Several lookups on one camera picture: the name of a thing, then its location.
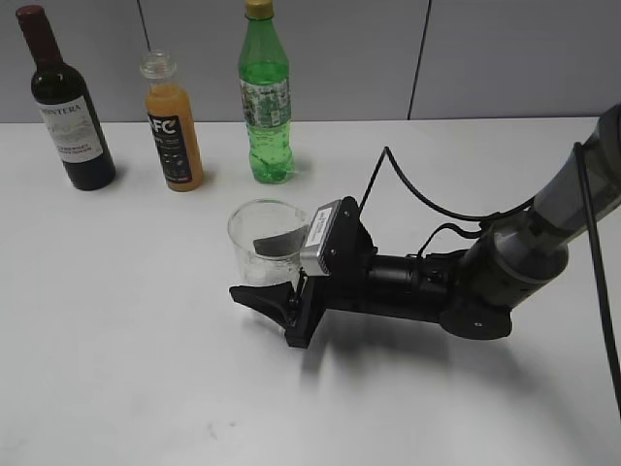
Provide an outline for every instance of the wine label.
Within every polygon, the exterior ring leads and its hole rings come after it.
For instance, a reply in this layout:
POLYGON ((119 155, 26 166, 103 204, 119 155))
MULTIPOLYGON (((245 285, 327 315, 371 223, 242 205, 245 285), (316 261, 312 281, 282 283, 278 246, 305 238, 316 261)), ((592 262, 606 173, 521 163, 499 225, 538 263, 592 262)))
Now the wine label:
POLYGON ((92 160, 103 149, 84 97, 56 105, 37 102, 60 158, 69 163, 92 160))

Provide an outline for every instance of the wine bottle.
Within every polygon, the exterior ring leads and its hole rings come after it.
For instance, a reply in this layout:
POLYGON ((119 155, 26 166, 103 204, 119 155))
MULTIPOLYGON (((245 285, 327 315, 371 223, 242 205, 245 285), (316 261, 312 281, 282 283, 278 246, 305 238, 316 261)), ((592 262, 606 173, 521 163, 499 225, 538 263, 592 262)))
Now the wine bottle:
POLYGON ((107 185, 114 164, 84 78, 63 61, 43 7, 22 7, 16 16, 37 65, 32 95, 69 179, 83 190, 107 185))

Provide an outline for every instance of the robotic arm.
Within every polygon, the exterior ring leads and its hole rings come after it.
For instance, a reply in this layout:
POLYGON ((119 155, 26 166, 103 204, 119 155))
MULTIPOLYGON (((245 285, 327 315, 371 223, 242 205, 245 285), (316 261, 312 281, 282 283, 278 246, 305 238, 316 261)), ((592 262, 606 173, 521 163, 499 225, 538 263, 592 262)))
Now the robotic arm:
POLYGON ((620 117, 621 105, 604 113, 528 210, 487 222, 469 250, 379 255, 358 204, 345 197, 317 210, 297 289, 233 286, 231 296, 282 326, 296 348, 308 347, 326 309, 433 322, 475 340, 506 337, 511 310, 563 272, 568 242, 586 229, 577 156, 597 220, 621 203, 620 117))

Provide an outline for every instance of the bottle label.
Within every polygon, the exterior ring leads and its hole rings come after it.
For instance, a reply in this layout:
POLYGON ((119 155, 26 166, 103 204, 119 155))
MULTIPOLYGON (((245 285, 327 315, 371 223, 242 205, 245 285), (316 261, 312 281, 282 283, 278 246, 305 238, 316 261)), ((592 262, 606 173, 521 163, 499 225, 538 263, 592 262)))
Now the bottle label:
POLYGON ((166 180, 171 183, 190 183, 192 171, 179 117, 148 114, 148 122, 151 124, 159 161, 162 163, 166 180))
POLYGON ((257 85, 242 80, 245 122, 260 128, 281 126, 291 119, 289 80, 257 85))
POLYGON ((37 102, 37 105, 63 161, 82 163, 102 154, 101 142, 84 97, 64 104, 45 105, 37 102))

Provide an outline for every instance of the juice bottle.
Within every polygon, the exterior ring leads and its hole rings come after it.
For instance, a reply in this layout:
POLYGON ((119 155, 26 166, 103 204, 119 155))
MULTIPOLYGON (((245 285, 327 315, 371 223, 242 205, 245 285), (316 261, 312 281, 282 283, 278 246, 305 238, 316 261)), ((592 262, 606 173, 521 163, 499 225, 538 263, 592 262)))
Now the juice bottle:
POLYGON ((150 51, 141 63, 148 80, 147 115, 168 187, 191 191, 203 182, 194 118, 187 92, 175 83, 177 64, 165 51, 150 51))

